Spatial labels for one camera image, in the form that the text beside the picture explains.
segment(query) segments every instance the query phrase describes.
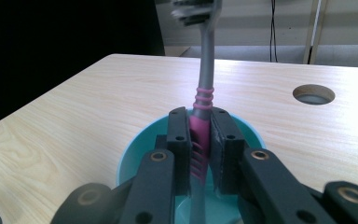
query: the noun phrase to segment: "round hole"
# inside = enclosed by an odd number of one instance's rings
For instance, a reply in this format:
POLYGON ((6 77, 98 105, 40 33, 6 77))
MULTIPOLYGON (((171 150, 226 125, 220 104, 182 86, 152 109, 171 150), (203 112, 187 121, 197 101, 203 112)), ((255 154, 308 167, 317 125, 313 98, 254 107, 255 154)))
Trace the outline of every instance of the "round hole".
POLYGON ((142 212, 138 215, 136 215, 136 223, 138 224, 147 224, 150 223, 153 219, 153 216, 150 213, 142 212))
POLYGON ((326 105, 336 98, 334 92, 320 85, 303 85, 293 90, 293 96, 301 103, 307 105, 326 105))
POLYGON ((167 158, 167 154, 163 152, 154 152, 150 157, 152 161, 163 161, 167 158))
POLYGON ((297 217, 305 223, 316 223, 316 217, 312 213, 309 213, 304 210, 300 210, 300 211, 297 211, 296 214, 297 214, 297 217))
POLYGON ((255 158, 255 159, 258 159, 258 160, 261 160, 261 161, 264 161, 264 160, 268 160, 269 159, 269 154, 267 154, 266 152, 264 151, 253 151, 251 153, 252 157, 255 158))
POLYGON ((352 203, 358 203, 358 190, 348 187, 341 187, 338 189, 338 194, 341 195, 345 200, 352 203))
POLYGON ((81 193, 77 198, 77 202, 81 205, 90 205, 97 202, 101 197, 101 192, 97 189, 88 189, 81 193))

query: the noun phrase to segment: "white wall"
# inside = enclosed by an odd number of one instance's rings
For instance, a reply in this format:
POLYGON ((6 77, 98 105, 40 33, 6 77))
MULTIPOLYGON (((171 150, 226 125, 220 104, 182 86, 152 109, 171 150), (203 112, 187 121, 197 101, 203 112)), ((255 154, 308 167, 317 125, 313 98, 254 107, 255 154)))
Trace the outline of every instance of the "white wall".
MULTIPOLYGON (((277 45, 305 45, 312 0, 277 0, 275 25, 277 45)), ((169 3, 157 5, 158 19, 166 46, 200 44, 197 25, 182 27, 172 16, 169 3)), ((217 46, 269 45, 270 0, 223 0, 216 28, 217 46)))
MULTIPOLYGON (((312 0, 276 0, 277 45, 307 45, 312 0)), ((172 16, 171 4, 158 4, 165 46, 200 44, 197 25, 182 27, 172 16)), ((223 0, 216 29, 216 46, 269 45, 270 0, 223 0)), ((358 0, 328 0, 319 44, 358 45, 358 0)))
POLYGON ((358 45, 358 0, 328 0, 320 45, 358 45))

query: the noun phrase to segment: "black cable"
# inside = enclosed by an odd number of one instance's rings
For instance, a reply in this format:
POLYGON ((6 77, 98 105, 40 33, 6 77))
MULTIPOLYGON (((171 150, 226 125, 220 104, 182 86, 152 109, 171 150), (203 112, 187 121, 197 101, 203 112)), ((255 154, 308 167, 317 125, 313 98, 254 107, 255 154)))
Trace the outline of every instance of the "black cable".
POLYGON ((275 0, 271 0, 272 5, 272 18, 271 18, 271 35, 269 37, 269 61, 272 62, 272 38, 274 39, 274 54, 275 54, 275 62, 278 62, 277 57, 277 39, 275 35, 275 0))

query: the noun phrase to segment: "light wood table surface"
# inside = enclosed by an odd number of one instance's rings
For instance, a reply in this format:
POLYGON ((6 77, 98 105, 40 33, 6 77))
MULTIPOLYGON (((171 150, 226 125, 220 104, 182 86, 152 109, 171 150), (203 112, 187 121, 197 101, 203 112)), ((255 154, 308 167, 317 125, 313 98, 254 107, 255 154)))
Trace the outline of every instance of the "light wood table surface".
MULTIPOLYGON (((200 59, 110 55, 2 119, 4 223, 49 223, 77 187, 113 188, 131 139, 192 106, 199 69, 200 59)), ((213 104, 249 121, 300 182, 358 184, 358 68, 216 60, 214 88, 213 104), (300 103, 293 90, 304 84, 336 98, 300 103)))

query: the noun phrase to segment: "black curtain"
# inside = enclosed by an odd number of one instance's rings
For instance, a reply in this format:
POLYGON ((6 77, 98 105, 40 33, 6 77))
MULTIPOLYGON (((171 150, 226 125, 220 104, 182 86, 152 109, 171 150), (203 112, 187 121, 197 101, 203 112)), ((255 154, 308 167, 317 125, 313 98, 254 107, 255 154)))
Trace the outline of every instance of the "black curtain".
POLYGON ((112 53, 164 55, 153 0, 0 0, 0 119, 112 53))

